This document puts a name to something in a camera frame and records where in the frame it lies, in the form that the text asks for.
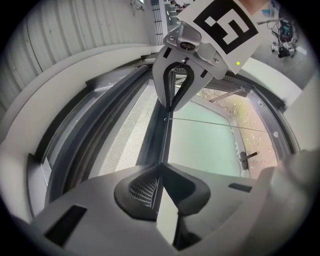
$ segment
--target equipment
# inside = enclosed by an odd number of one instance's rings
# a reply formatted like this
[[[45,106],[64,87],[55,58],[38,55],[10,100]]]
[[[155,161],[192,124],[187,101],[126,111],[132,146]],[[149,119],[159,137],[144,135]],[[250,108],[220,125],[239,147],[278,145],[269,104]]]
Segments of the equipment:
[[[272,28],[269,28],[268,25],[272,22],[275,22],[275,24]],[[293,58],[296,53],[296,43],[298,42],[295,22],[289,18],[289,15],[283,11],[283,8],[280,8],[279,19],[257,22],[258,25],[265,23],[267,23],[267,27],[271,30],[272,35],[277,38],[277,42],[273,42],[270,45],[271,52],[278,52],[279,58]]]

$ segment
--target apriltag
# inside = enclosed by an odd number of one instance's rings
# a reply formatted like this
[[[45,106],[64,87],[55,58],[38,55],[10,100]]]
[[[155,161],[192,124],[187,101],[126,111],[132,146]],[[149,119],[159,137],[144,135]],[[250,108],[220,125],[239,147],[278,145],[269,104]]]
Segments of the apriltag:
[[[235,74],[261,42],[258,25],[237,0],[197,0],[177,17],[199,31]]]

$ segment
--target wire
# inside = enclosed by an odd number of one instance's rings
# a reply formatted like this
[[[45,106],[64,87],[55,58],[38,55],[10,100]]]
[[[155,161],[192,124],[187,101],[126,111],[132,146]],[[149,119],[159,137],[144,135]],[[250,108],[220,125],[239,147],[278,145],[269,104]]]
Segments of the wire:
[[[296,65],[292,66],[287,72],[283,72],[282,74],[287,74],[287,73],[289,73],[293,68],[295,68],[296,66],[298,66],[303,60],[304,60],[304,58],[302,58]]]
[[[270,27],[268,26],[269,23],[271,23],[271,22],[274,22],[274,25],[273,25],[272,28],[270,28]],[[276,25],[277,25],[277,21],[274,21],[274,20],[268,20],[267,23],[266,23],[266,27],[267,27],[269,30],[272,30]]]
[[[233,126],[233,125],[230,125],[230,124],[228,125],[228,124],[222,124],[222,123],[217,123],[217,122],[206,122],[206,121],[198,121],[198,120],[191,120],[191,119],[185,119],[185,118],[169,118],[169,120],[184,120],[184,121],[193,121],[193,122],[210,124],[210,125],[227,126],[227,127],[233,127],[233,128],[239,128],[239,129],[245,129],[245,130],[250,130],[250,131],[266,133],[266,134],[270,134],[270,135],[272,135],[272,136],[274,136],[276,138],[278,137],[278,132],[277,131],[271,133],[271,132],[267,132],[265,130],[257,130],[257,129],[251,129],[251,128],[246,128],[246,127]]]
[[[280,20],[278,20],[277,23],[276,23],[276,28],[277,28],[278,30],[280,29],[279,24],[280,24]]]

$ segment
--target metal frame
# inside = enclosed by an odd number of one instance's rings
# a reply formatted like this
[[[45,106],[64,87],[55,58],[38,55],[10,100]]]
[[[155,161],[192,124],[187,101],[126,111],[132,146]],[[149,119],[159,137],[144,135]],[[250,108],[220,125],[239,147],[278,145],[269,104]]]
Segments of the metal frame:
[[[227,92],[227,95],[241,90],[237,95],[250,100],[266,130],[271,134],[278,132],[277,138],[270,136],[278,161],[299,150],[295,146],[294,138],[290,135],[290,129],[282,117],[285,103],[265,87],[242,75],[235,75],[228,71],[223,79],[213,78],[205,88],[224,91]]]
[[[43,155],[44,158],[48,159],[51,166],[55,165],[59,150],[63,147],[64,142],[72,132],[73,126],[77,124],[78,119],[81,119],[88,108],[92,107],[95,101],[97,101],[105,92],[106,91],[91,91],[74,109],[72,109],[65,120],[63,120],[54,133]]]
[[[51,169],[48,160],[39,162],[32,154],[26,164],[26,190],[31,216],[34,218],[45,208],[48,180]]]
[[[115,84],[77,122],[72,133],[64,142],[54,166],[51,167],[52,173],[46,193],[46,205],[60,197],[65,191],[69,172],[88,133],[94,128],[100,117],[115,110],[117,104],[122,102],[128,91],[134,87],[131,86],[132,83],[143,75],[147,69],[147,66],[141,66]]]
[[[170,97],[175,96],[176,76],[172,71],[169,77]],[[168,112],[157,100],[136,165],[167,163],[169,158],[173,111]],[[162,178],[158,179],[157,189],[152,199],[152,209],[158,212],[163,193]]]
[[[71,190],[78,183],[89,178],[92,167],[106,138],[110,135],[113,128],[120,130],[131,109],[146,89],[146,82],[149,80],[150,75],[151,73],[147,71],[138,81],[132,83],[132,90],[123,96],[114,109],[110,110],[110,112],[106,111],[86,135],[85,141],[82,143],[70,168],[64,192]]]
[[[51,122],[50,126],[44,133],[36,151],[34,157],[37,161],[43,162],[45,157],[50,150],[49,145],[54,144],[54,139],[57,137],[57,131],[63,124],[64,120],[68,117],[68,115],[72,112],[72,110],[83,101],[91,92],[93,88],[90,86],[86,86],[83,90],[81,90],[76,96],[72,98],[68,102],[67,105],[63,107],[63,109],[58,113],[58,115]]]

